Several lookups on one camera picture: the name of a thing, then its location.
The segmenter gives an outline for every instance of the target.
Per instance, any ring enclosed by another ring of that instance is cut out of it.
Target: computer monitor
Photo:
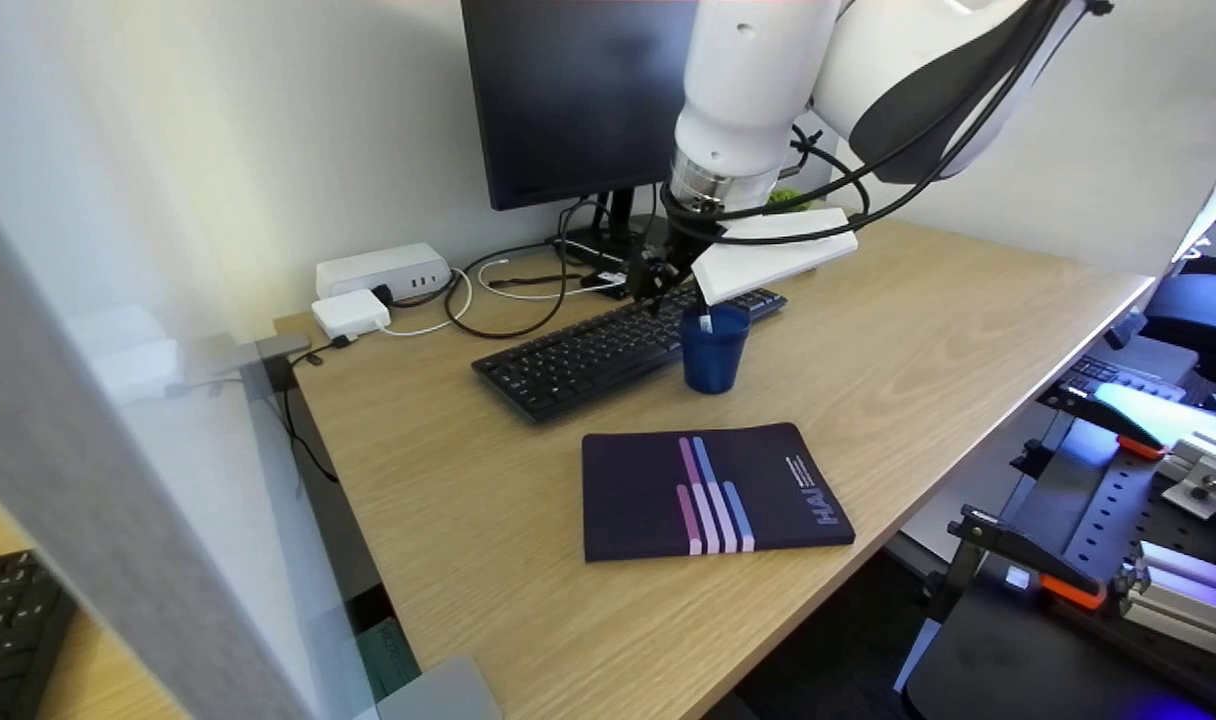
[[[595,197],[575,242],[623,258],[669,178],[696,0],[459,0],[491,207]]]

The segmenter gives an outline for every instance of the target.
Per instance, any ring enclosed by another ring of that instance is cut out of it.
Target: notebook
[[[591,431],[581,450],[583,562],[853,544],[795,426]]]

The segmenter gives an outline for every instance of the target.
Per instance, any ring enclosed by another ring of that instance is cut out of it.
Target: wooden desk
[[[0,558],[27,549],[26,534],[0,518]],[[42,716],[66,720],[166,720],[186,716],[174,696],[135,663],[135,655],[105,631],[91,617],[76,613]]]
[[[425,669],[475,655],[509,716],[696,716],[1143,287],[879,223],[855,258],[781,285],[787,308],[755,324],[730,397],[669,369],[528,430],[467,369],[501,343],[459,334],[372,337],[295,375]],[[853,549],[581,562],[583,431],[770,421],[803,430]]]

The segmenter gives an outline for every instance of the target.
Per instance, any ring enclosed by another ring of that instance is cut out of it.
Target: charger
[[[391,313],[369,287],[323,298],[314,304],[314,317],[329,334],[329,340],[360,340],[391,324]]]

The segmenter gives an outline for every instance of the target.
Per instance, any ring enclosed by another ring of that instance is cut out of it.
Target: blue cup
[[[705,397],[730,393],[739,369],[749,327],[752,319],[739,308],[686,313],[680,347],[689,387]]]

